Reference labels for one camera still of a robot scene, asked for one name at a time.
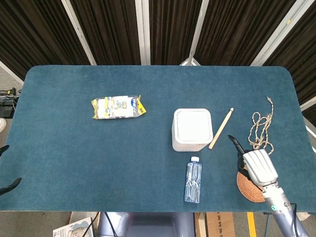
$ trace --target table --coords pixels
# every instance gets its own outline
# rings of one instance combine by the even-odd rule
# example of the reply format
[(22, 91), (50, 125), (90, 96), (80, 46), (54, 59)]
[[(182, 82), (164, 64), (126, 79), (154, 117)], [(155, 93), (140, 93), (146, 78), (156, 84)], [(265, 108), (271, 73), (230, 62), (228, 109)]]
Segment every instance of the table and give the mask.
[[(138, 118), (92, 119), (91, 100), (139, 95)], [(245, 149), (253, 112), (275, 111), (269, 141), (279, 184), (300, 211), (316, 211), (316, 160), (290, 73), (282, 67), (36, 66), (29, 70), (0, 158), (0, 210), (267, 211), (237, 189), (237, 151)], [(206, 108), (215, 133), (210, 151), (172, 149), (178, 108)], [(187, 163), (202, 163), (200, 203), (184, 202)]]

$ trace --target dark curtain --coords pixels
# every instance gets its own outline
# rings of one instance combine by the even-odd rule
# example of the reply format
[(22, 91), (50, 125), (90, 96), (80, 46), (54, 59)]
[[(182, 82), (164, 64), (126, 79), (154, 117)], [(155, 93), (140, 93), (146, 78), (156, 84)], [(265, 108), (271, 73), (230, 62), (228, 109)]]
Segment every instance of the dark curtain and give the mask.
[(316, 126), (316, 105), (309, 107), (308, 109), (304, 110), (303, 116), (307, 118), (312, 125)]
[(0, 60), (24, 79), (35, 65), (89, 64), (59, 0), (0, 1)]
[(150, 0), (152, 65), (179, 65), (189, 57), (201, 0)]
[(250, 65), (294, 2), (210, 0), (194, 58), (201, 65)]
[(71, 0), (97, 64), (141, 64), (134, 0)]
[(300, 104), (316, 96), (316, 1), (265, 65), (280, 65), (290, 71)]

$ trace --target bottle cap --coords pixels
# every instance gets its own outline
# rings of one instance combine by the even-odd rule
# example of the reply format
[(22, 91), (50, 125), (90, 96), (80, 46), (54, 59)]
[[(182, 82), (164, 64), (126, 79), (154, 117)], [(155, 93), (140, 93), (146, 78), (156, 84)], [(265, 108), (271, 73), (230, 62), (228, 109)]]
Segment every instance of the bottle cap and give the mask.
[(198, 157), (191, 157), (191, 161), (199, 162), (199, 158)]

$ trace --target water bottle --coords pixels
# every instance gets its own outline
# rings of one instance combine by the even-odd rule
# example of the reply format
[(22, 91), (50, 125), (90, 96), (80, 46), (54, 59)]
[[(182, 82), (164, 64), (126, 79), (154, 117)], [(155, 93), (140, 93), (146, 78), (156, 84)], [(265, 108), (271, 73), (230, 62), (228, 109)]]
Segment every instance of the water bottle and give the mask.
[(191, 157), (187, 168), (187, 182), (184, 201), (199, 203), (202, 165), (198, 157)]

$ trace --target round rattan coaster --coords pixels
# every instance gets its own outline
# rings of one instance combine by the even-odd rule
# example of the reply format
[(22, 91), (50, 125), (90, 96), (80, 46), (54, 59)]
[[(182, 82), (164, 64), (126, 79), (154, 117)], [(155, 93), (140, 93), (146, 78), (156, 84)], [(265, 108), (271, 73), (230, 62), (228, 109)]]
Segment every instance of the round rattan coaster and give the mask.
[(262, 191), (260, 191), (250, 180), (245, 176), (237, 173), (237, 186), (241, 194), (249, 201), (253, 202), (264, 202)]

